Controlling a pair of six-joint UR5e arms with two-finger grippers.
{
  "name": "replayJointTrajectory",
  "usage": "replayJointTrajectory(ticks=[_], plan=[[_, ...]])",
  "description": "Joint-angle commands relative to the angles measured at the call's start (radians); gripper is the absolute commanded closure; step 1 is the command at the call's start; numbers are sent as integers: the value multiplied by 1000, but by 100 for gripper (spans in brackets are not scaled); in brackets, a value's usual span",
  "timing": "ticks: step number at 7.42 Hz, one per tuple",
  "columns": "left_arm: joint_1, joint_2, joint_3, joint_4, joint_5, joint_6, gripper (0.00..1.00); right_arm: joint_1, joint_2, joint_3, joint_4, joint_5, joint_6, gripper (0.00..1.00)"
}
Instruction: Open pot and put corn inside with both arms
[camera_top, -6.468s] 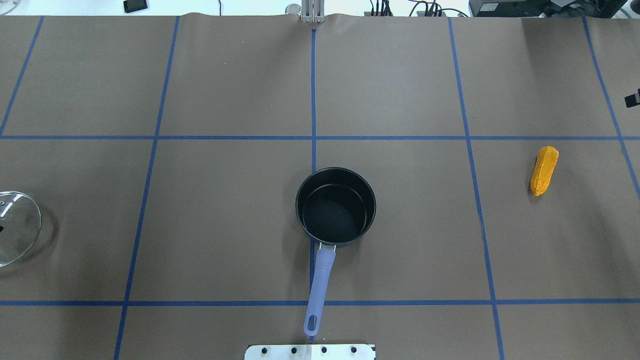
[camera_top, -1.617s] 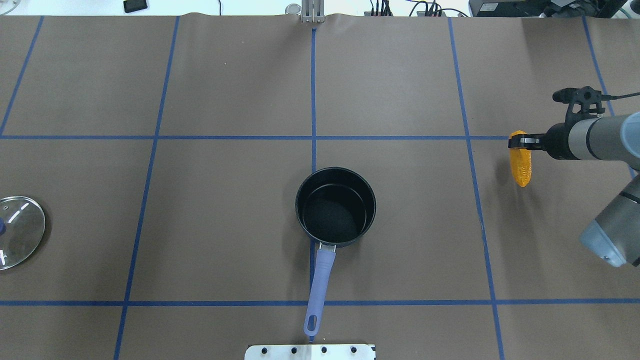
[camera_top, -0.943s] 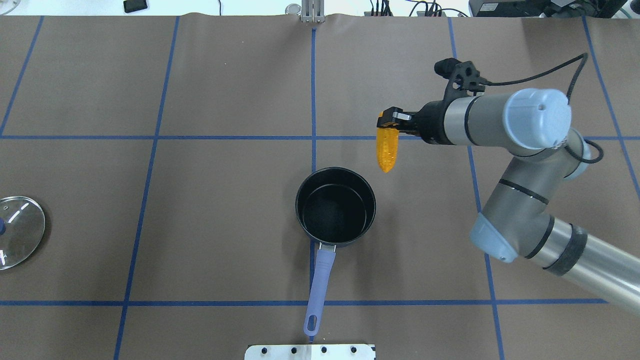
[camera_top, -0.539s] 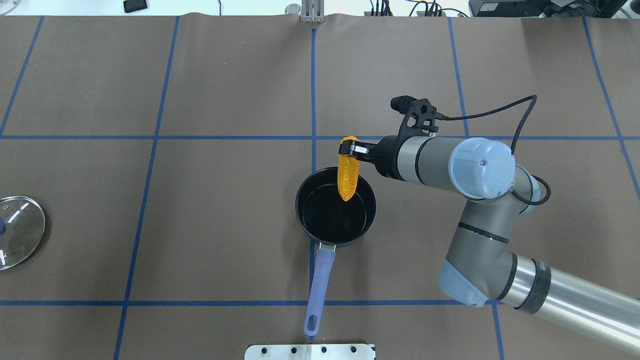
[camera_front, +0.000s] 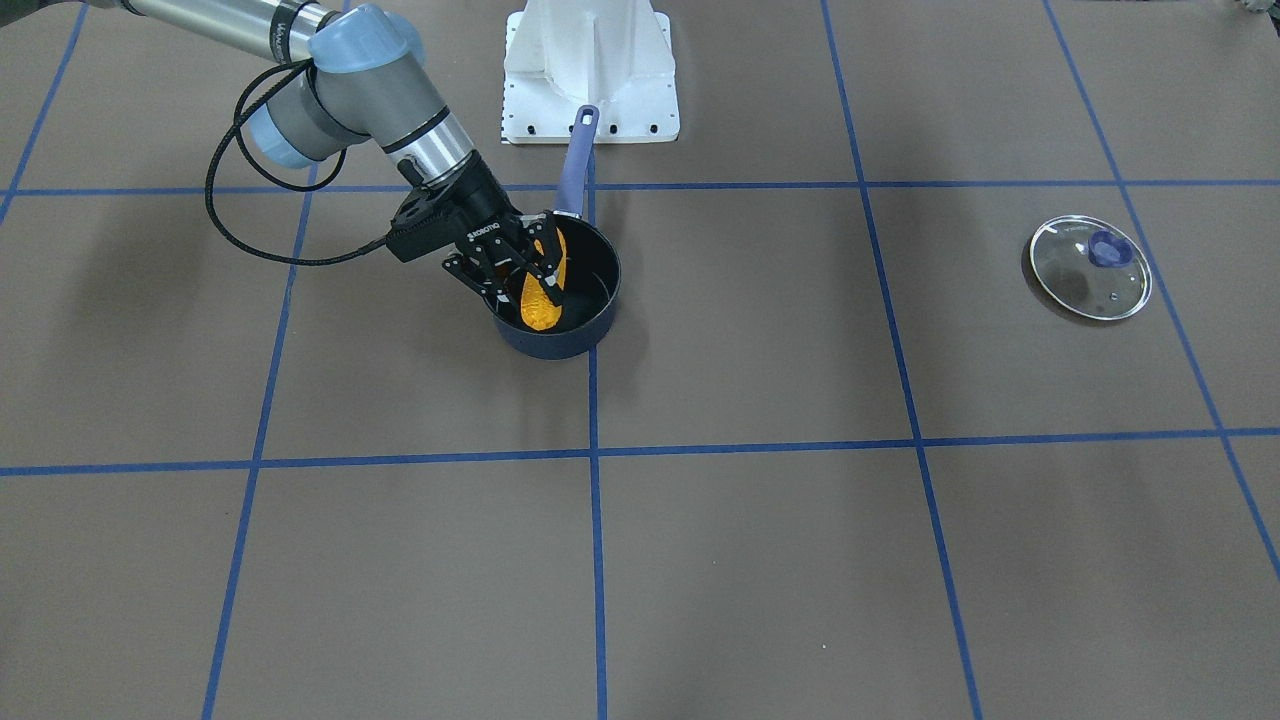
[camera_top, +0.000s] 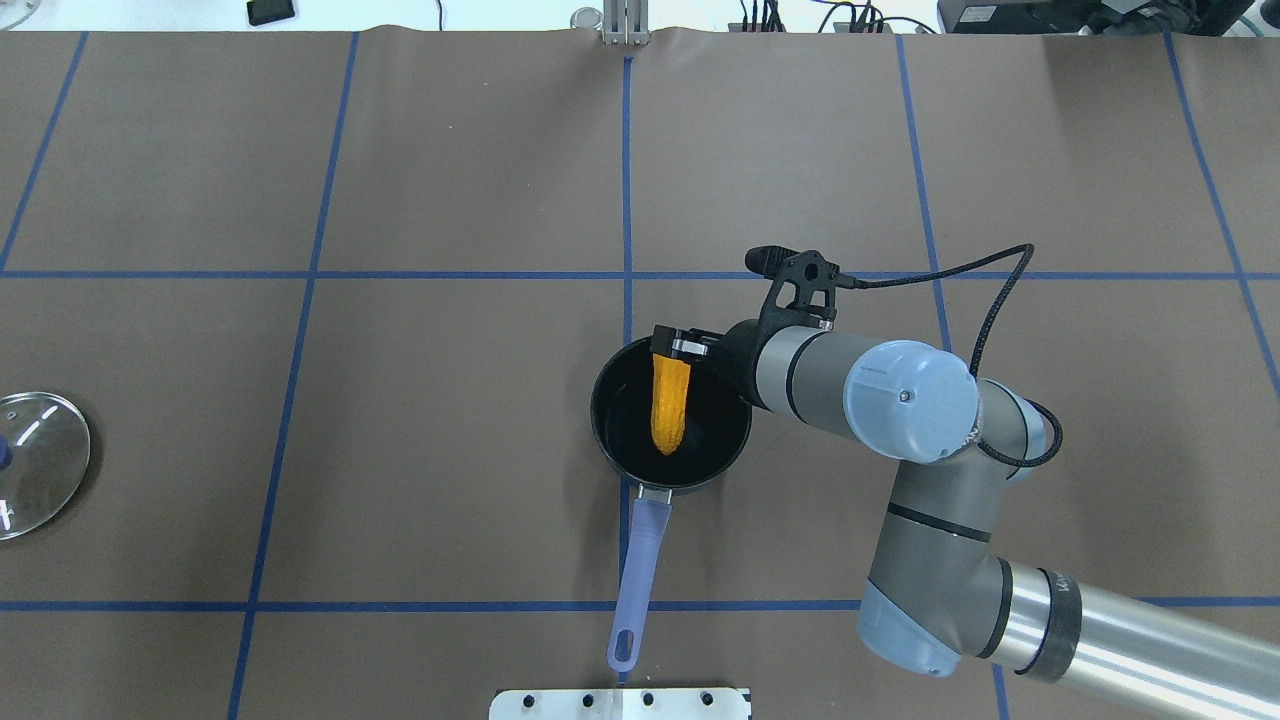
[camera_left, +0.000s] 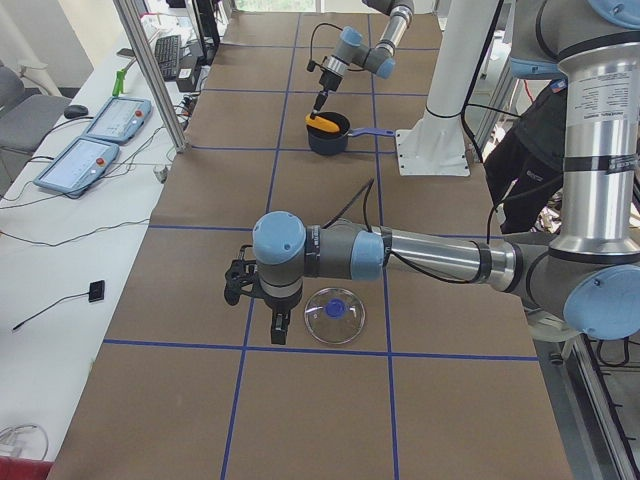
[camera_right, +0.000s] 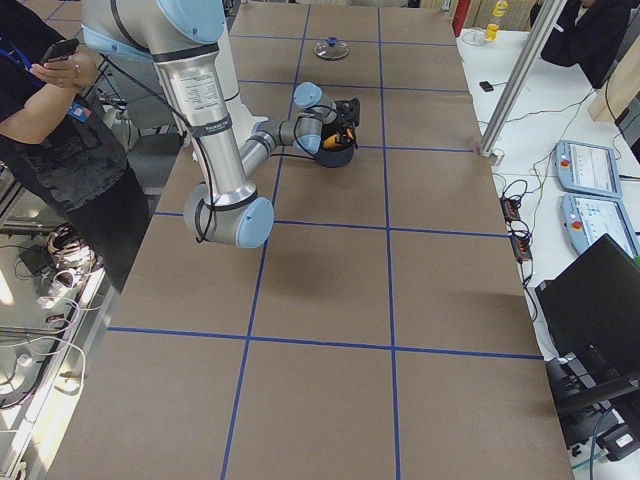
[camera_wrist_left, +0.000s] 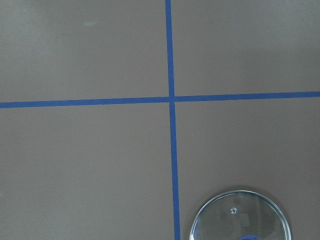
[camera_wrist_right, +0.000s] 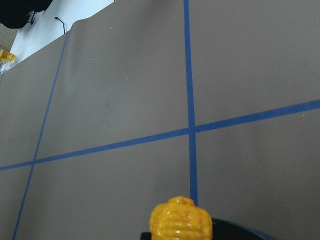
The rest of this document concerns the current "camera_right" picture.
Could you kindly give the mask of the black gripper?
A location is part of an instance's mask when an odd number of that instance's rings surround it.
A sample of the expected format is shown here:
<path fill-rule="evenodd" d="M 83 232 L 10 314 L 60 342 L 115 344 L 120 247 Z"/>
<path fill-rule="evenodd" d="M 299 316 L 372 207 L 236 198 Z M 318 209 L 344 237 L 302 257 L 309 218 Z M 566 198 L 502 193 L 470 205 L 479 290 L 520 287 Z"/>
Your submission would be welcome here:
<path fill-rule="evenodd" d="M 356 129 L 360 123 L 360 100 L 339 100 L 336 103 L 337 130 L 335 142 L 337 145 L 350 145 L 357 143 Z"/>

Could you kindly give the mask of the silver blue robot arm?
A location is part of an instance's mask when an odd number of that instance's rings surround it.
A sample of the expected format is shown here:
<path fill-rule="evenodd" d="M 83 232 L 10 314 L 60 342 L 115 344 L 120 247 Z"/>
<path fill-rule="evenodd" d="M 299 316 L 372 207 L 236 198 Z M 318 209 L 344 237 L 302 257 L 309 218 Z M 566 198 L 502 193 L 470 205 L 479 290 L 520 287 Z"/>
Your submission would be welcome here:
<path fill-rule="evenodd" d="M 322 166 L 349 163 L 357 147 L 360 102 L 334 100 L 311 82 L 298 85 L 292 120 L 250 113 L 239 96 L 220 1 L 86 1 L 85 43 L 108 58 L 153 63 L 162 101 L 191 141 L 204 180 L 185 203 L 184 221 L 199 241 L 257 248 L 274 208 L 251 177 L 280 147 Z"/>

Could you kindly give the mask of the person's hand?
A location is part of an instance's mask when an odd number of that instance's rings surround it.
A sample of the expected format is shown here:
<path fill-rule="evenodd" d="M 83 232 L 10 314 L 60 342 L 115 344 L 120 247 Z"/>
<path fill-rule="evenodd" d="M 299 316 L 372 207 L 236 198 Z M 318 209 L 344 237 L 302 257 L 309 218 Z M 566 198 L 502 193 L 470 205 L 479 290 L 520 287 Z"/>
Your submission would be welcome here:
<path fill-rule="evenodd" d="M 94 85 L 99 77 L 96 58 L 84 47 L 65 60 L 33 64 L 30 72 L 45 83 L 76 90 Z"/>

